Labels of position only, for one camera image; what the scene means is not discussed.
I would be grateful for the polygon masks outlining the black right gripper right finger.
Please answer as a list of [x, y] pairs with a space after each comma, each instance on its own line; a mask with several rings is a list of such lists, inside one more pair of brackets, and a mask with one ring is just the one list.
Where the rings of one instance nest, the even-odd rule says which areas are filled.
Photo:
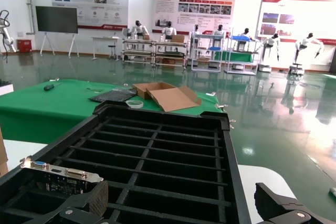
[[263, 183], [256, 184], [254, 199], [262, 223], [334, 223], [313, 213], [297, 199], [275, 194]]

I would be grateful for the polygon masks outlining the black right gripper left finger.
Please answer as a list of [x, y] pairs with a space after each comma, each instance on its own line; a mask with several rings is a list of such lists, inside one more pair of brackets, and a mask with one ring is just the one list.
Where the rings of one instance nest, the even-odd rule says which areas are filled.
[[44, 212], [34, 218], [34, 223], [108, 223], [104, 213], [108, 206], [107, 181], [97, 183], [87, 193], [71, 195], [65, 201], [50, 200]]

